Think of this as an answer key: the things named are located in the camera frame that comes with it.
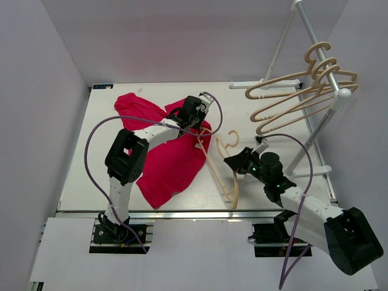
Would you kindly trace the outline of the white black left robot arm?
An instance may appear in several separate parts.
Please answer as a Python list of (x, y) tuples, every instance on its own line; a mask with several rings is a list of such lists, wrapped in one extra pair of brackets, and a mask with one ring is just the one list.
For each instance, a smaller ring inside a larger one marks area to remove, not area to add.
[(157, 209), (192, 183), (206, 160), (202, 149), (208, 148), (212, 131), (200, 130), (210, 128), (204, 119), (214, 102), (207, 92), (188, 96), (158, 119), (132, 117), (141, 125), (118, 132), (105, 158), (110, 188), (104, 219), (112, 240), (121, 242), (128, 235), (124, 222), (134, 184)]

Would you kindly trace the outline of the beige hanger front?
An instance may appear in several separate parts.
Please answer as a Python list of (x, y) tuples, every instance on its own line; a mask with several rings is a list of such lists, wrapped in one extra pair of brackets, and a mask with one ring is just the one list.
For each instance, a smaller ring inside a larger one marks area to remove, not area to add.
[[(228, 132), (229, 136), (235, 137), (234, 143), (227, 143), (225, 144), (222, 139), (219, 137), (219, 135), (215, 135), (216, 139), (216, 148), (217, 151), (222, 159), (230, 157), (229, 148), (235, 148), (239, 144), (239, 133), (236, 130), (230, 130)], [(221, 188), (226, 200), (228, 202), (232, 203), (231, 209), (235, 210), (238, 206), (239, 201), (239, 182), (237, 178), (236, 172), (232, 170), (232, 177), (233, 177), (233, 187), (228, 189), (227, 185), (222, 180), (221, 175), (218, 173), (217, 167), (214, 165), (213, 161), (211, 160), (208, 151), (204, 147), (204, 141), (197, 136), (196, 137), (196, 145), (202, 150), (202, 153), (204, 154), (206, 158), (206, 163), (211, 169), (211, 173), (215, 177), (219, 187)]]

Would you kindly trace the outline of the red t shirt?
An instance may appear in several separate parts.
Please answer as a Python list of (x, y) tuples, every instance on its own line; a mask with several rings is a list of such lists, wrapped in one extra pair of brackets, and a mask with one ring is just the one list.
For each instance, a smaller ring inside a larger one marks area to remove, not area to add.
[[(121, 116), (160, 122), (183, 103), (179, 100), (162, 109), (134, 93), (127, 93), (118, 97), (114, 108)], [(206, 163), (205, 152), (210, 140), (209, 136), (202, 137), (202, 145), (199, 145), (197, 137), (185, 134), (148, 152), (143, 175), (136, 183), (153, 209), (163, 206), (173, 195), (189, 187)]]

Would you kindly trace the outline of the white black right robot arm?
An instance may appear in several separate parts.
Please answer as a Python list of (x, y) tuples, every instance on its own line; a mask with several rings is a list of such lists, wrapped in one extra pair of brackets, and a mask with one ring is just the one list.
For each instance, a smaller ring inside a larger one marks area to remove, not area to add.
[(342, 209), (308, 195), (283, 174), (276, 153), (246, 147), (224, 162), (234, 172), (250, 174), (262, 182), (266, 197), (283, 208), (274, 219), (273, 232), (278, 240), (303, 240), (328, 254), (346, 275), (354, 275), (384, 255), (361, 210)]

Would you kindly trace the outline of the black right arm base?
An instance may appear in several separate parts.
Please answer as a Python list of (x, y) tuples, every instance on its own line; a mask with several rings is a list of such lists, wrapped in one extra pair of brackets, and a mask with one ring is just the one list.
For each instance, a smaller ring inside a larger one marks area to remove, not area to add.
[(289, 234), (285, 222), (296, 215), (285, 210), (276, 215), (270, 223), (253, 224), (253, 232), (247, 238), (253, 244), (256, 258), (284, 258), (288, 249)]

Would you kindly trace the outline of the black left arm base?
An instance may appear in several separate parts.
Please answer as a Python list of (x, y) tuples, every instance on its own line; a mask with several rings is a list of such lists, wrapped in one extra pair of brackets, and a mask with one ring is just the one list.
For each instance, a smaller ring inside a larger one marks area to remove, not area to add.
[(108, 220), (102, 212), (98, 214), (92, 230), (89, 253), (91, 254), (121, 254), (121, 255), (145, 255), (140, 245), (149, 250), (153, 239), (153, 226), (150, 224), (129, 224), (129, 219), (124, 221), (128, 228), (121, 224), (115, 224)]

